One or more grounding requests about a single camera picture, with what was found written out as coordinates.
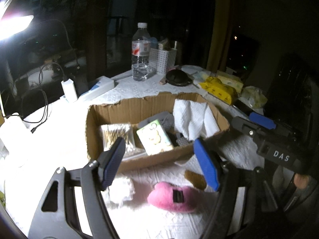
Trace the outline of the person's right hand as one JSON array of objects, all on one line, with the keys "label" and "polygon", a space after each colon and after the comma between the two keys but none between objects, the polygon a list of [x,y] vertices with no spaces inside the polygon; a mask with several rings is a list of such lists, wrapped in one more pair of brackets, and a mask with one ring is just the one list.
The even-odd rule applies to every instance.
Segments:
[{"label": "person's right hand", "polygon": [[310,181],[311,181],[311,177],[308,175],[296,173],[294,176],[294,185],[296,186],[297,189],[301,189],[301,190],[306,189]]}]

